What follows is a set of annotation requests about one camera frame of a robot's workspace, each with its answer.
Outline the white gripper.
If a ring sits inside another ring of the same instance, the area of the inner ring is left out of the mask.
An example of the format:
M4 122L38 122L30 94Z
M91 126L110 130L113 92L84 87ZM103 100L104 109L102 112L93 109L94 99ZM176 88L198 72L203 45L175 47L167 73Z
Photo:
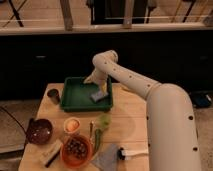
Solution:
M107 93L107 78L108 75L99 69L95 68L92 73L86 77L83 81L84 84L94 83L99 87L99 90L106 94Z

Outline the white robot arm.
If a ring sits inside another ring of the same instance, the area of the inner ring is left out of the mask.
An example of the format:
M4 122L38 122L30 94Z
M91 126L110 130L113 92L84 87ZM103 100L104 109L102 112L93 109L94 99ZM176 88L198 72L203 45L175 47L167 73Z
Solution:
M85 83L102 89L111 76L146 101L150 171L202 171L193 105L183 88L120 66L114 50L96 54L92 63Z

